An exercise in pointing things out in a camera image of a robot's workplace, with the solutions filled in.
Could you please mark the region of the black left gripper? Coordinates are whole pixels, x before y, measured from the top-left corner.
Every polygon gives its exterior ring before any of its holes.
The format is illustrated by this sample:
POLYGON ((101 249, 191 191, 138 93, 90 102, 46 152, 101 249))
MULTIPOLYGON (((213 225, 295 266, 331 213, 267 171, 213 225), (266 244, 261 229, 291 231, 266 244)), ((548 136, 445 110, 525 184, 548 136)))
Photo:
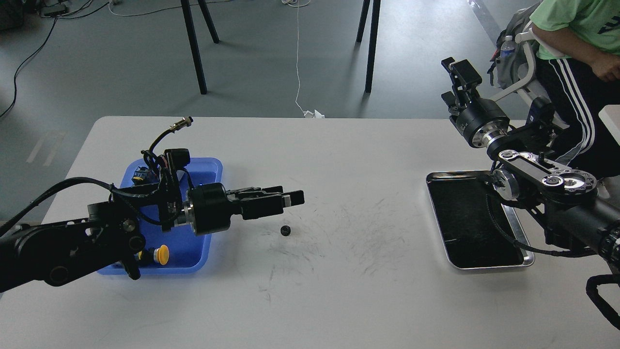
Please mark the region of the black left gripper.
POLYGON ((188 221, 196 236, 226 231, 231 216, 244 220, 283 214, 284 208, 304 204, 304 192, 283 192, 282 186, 225 190, 221 183, 199 185, 186 193, 188 221))

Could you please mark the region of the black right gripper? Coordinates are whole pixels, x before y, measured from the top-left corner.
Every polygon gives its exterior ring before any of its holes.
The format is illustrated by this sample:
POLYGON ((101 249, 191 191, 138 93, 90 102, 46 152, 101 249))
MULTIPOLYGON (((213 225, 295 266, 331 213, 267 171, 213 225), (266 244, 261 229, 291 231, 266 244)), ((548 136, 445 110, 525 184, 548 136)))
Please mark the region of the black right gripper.
POLYGON ((496 102, 474 102, 479 99, 477 86, 482 77, 469 60, 453 57, 441 60, 441 66, 451 75, 452 91, 441 94, 451 113, 449 119, 472 148, 487 147, 492 137, 487 133, 505 134, 510 119, 496 102))

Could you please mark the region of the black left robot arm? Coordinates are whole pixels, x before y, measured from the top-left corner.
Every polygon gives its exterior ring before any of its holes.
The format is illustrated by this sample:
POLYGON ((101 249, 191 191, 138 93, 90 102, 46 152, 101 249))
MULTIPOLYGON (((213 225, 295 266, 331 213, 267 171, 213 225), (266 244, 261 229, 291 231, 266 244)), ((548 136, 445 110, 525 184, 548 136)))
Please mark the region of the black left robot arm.
POLYGON ((188 225, 196 236, 205 236, 228 230, 234 215, 255 220, 304 204, 301 190, 285 192, 281 186, 226 190, 219 182, 196 186, 192 179, 188 179, 183 196, 178 173, 188 174, 188 149, 166 149, 159 156, 154 149, 164 137, 192 122, 191 117, 175 122, 147 150, 142 150, 145 165, 135 170, 132 186, 118 188, 90 177, 69 177, 2 225, 1 291, 31 281, 62 286, 115 263, 137 280, 144 263, 166 261, 161 247, 148 248, 141 231, 146 223, 163 232, 188 225), (89 215, 84 219, 18 224, 49 197, 81 184, 98 185, 109 192, 106 201, 88 206, 89 215))

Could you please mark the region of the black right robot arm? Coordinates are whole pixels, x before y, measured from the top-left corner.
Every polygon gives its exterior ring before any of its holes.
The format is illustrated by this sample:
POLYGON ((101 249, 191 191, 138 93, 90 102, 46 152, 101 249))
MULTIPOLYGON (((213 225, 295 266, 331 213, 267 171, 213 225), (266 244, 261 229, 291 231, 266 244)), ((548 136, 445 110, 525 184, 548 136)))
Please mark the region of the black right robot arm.
POLYGON ((600 296, 598 286, 619 283, 619 209, 598 196, 596 177, 551 159, 549 144, 559 130, 552 103, 537 97, 526 124, 510 129, 510 119, 499 105, 479 95, 476 87, 482 77, 469 61, 448 57, 441 65, 452 82, 451 91, 441 95, 452 125, 469 146, 484 148, 489 159, 499 163, 482 177, 488 196, 527 210, 543 228, 545 243, 558 250, 529 247, 515 238, 509 243, 551 256, 602 257, 611 272, 591 276, 586 294, 618 328, 619 314, 600 296))

